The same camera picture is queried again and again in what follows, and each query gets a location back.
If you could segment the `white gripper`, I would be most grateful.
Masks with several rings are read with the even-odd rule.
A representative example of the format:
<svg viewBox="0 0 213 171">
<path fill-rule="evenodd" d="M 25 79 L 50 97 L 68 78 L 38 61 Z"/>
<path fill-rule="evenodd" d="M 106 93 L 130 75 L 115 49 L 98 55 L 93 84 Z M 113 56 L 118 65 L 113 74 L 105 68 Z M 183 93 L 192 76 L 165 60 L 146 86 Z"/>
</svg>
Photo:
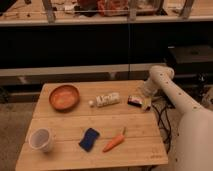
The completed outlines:
<svg viewBox="0 0 213 171">
<path fill-rule="evenodd" d="M 158 86 L 152 81 L 151 78 L 148 78 L 141 86 L 142 94 L 146 97 L 154 96 L 158 91 Z M 151 99 L 143 98 L 142 99 L 142 107 L 143 111 L 149 111 L 151 109 Z"/>
</svg>

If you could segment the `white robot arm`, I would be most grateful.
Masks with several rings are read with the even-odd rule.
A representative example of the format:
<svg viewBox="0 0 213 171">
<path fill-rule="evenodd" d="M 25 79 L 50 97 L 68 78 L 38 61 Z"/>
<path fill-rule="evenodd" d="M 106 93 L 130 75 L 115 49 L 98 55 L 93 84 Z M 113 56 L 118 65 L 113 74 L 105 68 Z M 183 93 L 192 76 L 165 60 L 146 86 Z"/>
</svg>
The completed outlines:
<svg viewBox="0 0 213 171">
<path fill-rule="evenodd" d="M 203 107 L 176 85 L 171 67 L 155 65 L 141 85 L 145 97 L 162 89 L 182 118 L 176 144 L 175 171 L 213 171 L 213 111 Z"/>
</svg>

